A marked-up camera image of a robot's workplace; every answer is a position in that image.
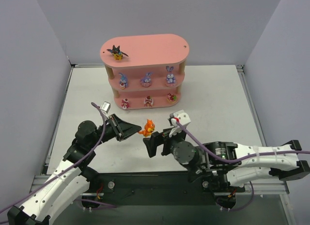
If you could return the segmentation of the orange spiky creature toy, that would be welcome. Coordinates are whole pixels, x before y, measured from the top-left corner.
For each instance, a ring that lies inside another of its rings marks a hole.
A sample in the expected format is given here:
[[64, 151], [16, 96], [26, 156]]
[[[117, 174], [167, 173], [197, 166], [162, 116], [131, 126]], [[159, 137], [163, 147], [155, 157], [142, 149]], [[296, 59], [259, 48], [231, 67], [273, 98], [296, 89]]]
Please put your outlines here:
[[143, 135], [144, 137], [149, 137], [155, 130], [155, 124], [152, 120], [147, 119], [144, 129], [138, 131], [138, 134]]

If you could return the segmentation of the red white cake toy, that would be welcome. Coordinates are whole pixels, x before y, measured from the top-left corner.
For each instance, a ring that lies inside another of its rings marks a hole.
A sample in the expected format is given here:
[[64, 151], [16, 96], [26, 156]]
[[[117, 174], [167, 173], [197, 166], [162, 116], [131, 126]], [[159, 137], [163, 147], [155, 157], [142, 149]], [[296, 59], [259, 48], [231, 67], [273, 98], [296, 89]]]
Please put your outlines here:
[[121, 100], [121, 108], [123, 110], [130, 109], [130, 107], [130, 101], [127, 98]]

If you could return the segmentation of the strawberry cake bear toy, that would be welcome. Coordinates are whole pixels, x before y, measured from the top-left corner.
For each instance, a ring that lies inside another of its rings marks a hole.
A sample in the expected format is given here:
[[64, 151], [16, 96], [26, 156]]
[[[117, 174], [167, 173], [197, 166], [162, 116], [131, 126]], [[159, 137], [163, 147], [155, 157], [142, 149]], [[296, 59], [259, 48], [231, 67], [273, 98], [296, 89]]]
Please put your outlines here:
[[153, 100], [153, 98], [151, 97], [151, 96], [147, 96], [145, 99], [144, 99], [144, 106], [145, 107], [148, 107], [148, 108], [150, 108], [150, 107], [153, 107], [153, 105], [154, 105], [154, 100]]

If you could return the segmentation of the pink bear strawberry donut toy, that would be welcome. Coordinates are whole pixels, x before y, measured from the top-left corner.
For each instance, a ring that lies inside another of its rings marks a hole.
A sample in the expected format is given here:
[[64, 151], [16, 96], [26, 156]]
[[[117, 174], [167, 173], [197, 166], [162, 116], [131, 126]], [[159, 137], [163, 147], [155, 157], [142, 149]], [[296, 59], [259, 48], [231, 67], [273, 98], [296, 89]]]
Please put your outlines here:
[[177, 102], [177, 95], [175, 95], [175, 94], [168, 93], [166, 97], [167, 97], [167, 101], [168, 101], [170, 104], [174, 104], [174, 103]]

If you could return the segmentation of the small purple bunny toy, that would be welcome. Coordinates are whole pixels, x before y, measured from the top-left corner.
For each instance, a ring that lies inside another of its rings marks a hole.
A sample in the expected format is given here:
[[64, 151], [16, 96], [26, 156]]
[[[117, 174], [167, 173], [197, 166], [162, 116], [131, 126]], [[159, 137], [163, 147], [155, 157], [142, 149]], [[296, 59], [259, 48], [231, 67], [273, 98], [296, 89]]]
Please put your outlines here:
[[122, 90], [124, 90], [124, 89], [128, 88], [128, 86], [129, 86], [128, 78], [127, 78], [127, 76], [126, 76], [125, 74], [123, 74], [123, 73], [119, 73], [119, 75], [121, 76], [121, 77], [120, 77], [120, 81], [119, 81], [120, 88], [121, 88]]

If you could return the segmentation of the purple bunny donut toy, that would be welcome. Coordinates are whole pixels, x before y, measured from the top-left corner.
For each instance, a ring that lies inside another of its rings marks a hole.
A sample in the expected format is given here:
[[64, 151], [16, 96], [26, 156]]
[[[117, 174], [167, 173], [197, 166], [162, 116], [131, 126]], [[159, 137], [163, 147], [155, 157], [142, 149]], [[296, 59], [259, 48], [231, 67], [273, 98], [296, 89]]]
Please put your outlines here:
[[140, 84], [142, 87], [149, 87], [151, 86], [152, 84], [152, 79], [151, 79], [151, 76], [152, 76], [152, 72], [148, 72], [145, 74], [145, 76], [140, 80]]

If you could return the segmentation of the blue bunny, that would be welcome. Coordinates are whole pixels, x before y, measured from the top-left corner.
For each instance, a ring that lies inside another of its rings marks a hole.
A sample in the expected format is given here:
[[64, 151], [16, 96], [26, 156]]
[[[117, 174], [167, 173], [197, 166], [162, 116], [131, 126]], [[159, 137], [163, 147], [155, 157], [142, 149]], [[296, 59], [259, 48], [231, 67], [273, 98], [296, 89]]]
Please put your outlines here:
[[168, 72], [167, 76], [166, 76], [166, 86], [167, 87], [175, 86], [177, 83], [175, 75], [173, 73], [173, 69], [174, 69], [173, 66], [166, 66], [166, 70]]

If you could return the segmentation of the black bat creature toy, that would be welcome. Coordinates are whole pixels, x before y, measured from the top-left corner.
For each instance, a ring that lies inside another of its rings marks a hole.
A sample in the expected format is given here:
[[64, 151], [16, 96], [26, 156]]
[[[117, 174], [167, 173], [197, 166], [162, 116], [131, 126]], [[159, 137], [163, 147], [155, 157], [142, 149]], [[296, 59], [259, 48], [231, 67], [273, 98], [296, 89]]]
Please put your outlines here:
[[112, 49], [107, 49], [107, 52], [111, 53], [115, 60], [122, 60], [123, 56], [129, 57], [126, 53], [120, 50], [120, 46], [112, 46]]

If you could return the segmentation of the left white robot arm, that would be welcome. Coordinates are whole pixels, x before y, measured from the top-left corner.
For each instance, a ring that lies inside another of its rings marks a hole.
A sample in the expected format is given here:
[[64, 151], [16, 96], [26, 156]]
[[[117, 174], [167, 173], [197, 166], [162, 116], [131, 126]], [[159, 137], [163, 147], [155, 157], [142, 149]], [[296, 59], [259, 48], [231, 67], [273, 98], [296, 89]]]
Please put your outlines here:
[[83, 121], [67, 153], [48, 180], [20, 206], [7, 212], [10, 225], [52, 225], [58, 216], [89, 189], [98, 172], [88, 165], [95, 157], [95, 148], [113, 138], [123, 141], [141, 127], [110, 115], [101, 126]]

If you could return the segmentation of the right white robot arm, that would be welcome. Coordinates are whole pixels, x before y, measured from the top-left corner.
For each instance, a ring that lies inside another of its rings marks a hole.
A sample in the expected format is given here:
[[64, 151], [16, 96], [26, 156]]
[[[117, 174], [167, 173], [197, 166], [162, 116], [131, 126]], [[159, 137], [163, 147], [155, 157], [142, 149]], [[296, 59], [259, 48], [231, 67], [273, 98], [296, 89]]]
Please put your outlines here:
[[188, 172], [188, 181], [205, 179], [216, 189], [242, 187], [244, 183], [277, 178], [299, 180], [309, 175], [310, 165], [298, 158], [303, 154], [297, 140], [276, 147], [247, 146], [234, 142], [201, 143], [186, 128], [165, 129], [143, 142], [149, 157], [162, 146], [162, 155], [172, 155]]

